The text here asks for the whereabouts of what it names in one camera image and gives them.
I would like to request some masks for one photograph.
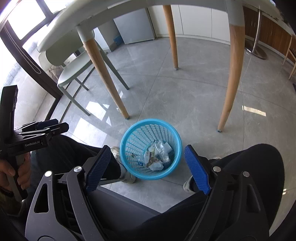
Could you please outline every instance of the chair seat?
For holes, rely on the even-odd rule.
[[[79,76],[83,71],[85,71],[89,66],[91,66],[91,64],[92,62],[88,53],[84,51],[64,68],[59,77],[58,85],[64,86],[68,84],[74,78]]]

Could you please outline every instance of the person's hand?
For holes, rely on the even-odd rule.
[[[30,152],[25,154],[25,161],[22,165],[19,166],[17,170],[19,177],[17,178],[18,184],[21,188],[27,189],[30,186],[30,177],[31,177],[31,165],[30,165]],[[0,160],[0,187],[11,191],[9,182],[6,175],[13,177],[15,175],[15,170],[6,160]]]

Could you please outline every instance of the metal screw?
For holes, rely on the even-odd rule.
[[[214,172],[220,172],[221,168],[220,167],[213,167]]]
[[[81,170],[82,170],[82,167],[81,166],[74,167],[74,171],[75,172],[80,172]]]
[[[242,174],[244,175],[244,177],[249,177],[250,176],[250,173],[248,173],[246,171],[244,171]]]
[[[44,176],[46,176],[46,177],[50,177],[52,175],[52,172],[51,171],[47,171],[45,174],[44,174]]]

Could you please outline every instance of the black pants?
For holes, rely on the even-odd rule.
[[[39,182],[48,170],[54,174],[69,172],[75,166],[82,166],[89,157],[96,156],[101,148],[84,145],[73,139],[57,135],[49,142],[49,146],[31,154],[31,186],[28,191],[28,202],[31,202]],[[120,166],[113,156],[106,168],[103,178],[118,179]]]
[[[65,136],[56,136],[48,148],[32,153],[32,189],[38,185],[47,170],[54,173],[68,172],[76,165],[83,165],[87,158],[96,155],[99,148],[79,144]],[[259,144],[247,150],[231,154],[212,165],[223,168],[226,172],[240,174],[248,171],[260,193],[267,214],[269,227],[272,225],[284,188],[284,165],[276,148]],[[120,167],[112,159],[104,178],[116,179],[120,176]],[[197,191],[168,211],[155,216],[133,230],[114,233],[106,230],[111,240],[183,240],[196,221],[206,196]]]

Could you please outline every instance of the wooden chair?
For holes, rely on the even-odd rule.
[[[295,72],[296,72],[296,71],[295,71],[295,69],[296,69],[296,53],[294,52],[293,49],[291,49],[292,39],[296,40],[296,36],[295,36],[295,35],[291,35],[291,39],[290,39],[290,43],[289,43],[289,47],[288,47],[288,50],[287,50],[287,53],[286,53],[286,56],[285,56],[285,59],[284,59],[284,62],[283,62],[283,65],[284,65],[284,63],[285,63],[285,61],[286,61],[286,59],[287,59],[289,53],[292,55],[292,57],[293,57],[294,60],[295,60],[295,64],[294,64],[294,67],[293,67],[293,69],[292,69],[292,72],[291,72],[291,74],[290,74],[290,76],[289,76],[289,79],[291,79],[291,77],[294,76],[294,75],[295,75]]]

